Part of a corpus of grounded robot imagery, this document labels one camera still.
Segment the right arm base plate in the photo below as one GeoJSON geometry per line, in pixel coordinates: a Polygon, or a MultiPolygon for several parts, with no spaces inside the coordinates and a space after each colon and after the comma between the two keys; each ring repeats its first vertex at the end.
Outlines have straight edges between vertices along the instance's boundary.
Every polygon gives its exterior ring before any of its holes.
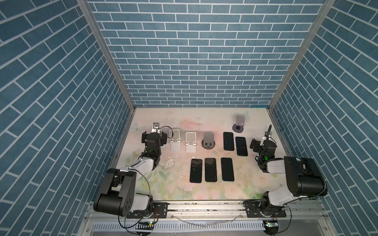
{"type": "Polygon", "coordinates": [[[263,202],[258,200],[245,200],[243,202],[246,214],[248,218],[285,218],[286,213],[284,207],[278,207],[271,205],[268,202],[263,202]]]}

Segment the black phone cracked screen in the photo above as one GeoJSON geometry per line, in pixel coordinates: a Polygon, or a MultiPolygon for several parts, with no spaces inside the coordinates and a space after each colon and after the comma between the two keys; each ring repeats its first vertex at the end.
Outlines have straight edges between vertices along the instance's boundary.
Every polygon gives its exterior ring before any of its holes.
{"type": "Polygon", "coordinates": [[[226,151],[234,151],[234,136],[232,132],[223,133],[223,149],[226,151]]]}

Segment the black phone teal edge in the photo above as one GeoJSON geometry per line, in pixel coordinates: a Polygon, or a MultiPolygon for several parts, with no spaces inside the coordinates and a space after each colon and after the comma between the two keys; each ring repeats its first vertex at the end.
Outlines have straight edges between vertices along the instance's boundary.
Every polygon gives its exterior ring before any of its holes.
{"type": "Polygon", "coordinates": [[[248,148],[245,137],[236,137],[236,151],[238,156],[248,156],[248,148]]]}

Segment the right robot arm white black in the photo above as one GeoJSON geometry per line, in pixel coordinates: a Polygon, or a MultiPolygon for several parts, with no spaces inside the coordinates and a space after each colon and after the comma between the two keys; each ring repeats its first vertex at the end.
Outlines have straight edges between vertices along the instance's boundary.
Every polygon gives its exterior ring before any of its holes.
{"type": "Polygon", "coordinates": [[[317,164],[310,158],[291,156],[276,157],[277,145],[269,136],[263,141],[252,139],[250,148],[258,153],[255,160],[264,173],[284,175],[286,183],[280,188],[267,191],[254,206],[266,217],[280,213],[288,203],[325,196],[327,184],[317,164]]]}

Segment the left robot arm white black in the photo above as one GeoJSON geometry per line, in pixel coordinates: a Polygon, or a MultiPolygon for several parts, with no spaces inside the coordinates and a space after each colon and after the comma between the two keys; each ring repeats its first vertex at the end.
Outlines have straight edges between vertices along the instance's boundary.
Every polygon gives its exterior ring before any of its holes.
{"type": "Polygon", "coordinates": [[[144,151],[137,162],[129,167],[106,171],[99,190],[94,199],[94,211],[126,217],[129,213],[139,217],[149,216],[153,212],[153,197],[151,193],[140,194],[136,190],[139,178],[147,179],[145,175],[153,171],[161,156],[161,146],[167,142],[167,134],[154,130],[142,133],[141,142],[144,151]]]}

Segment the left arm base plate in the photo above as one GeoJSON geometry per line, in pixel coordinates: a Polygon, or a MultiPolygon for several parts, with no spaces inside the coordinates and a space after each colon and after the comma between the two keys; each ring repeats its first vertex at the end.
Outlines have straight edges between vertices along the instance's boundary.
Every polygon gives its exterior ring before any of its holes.
{"type": "Polygon", "coordinates": [[[166,218],[168,211],[167,202],[154,202],[147,210],[135,210],[129,212],[126,216],[127,219],[140,219],[141,217],[153,218],[154,213],[158,213],[159,218],[166,218]]]}

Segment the black phone pink edge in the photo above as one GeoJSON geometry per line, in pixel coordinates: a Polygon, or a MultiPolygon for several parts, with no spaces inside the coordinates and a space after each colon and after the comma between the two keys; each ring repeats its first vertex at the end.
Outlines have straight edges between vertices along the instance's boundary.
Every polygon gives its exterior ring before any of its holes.
{"type": "Polygon", "coordinates": [[[202,182],[202,164],[201,159],[194,158],[191,160],[190,183],[202,182]]]}

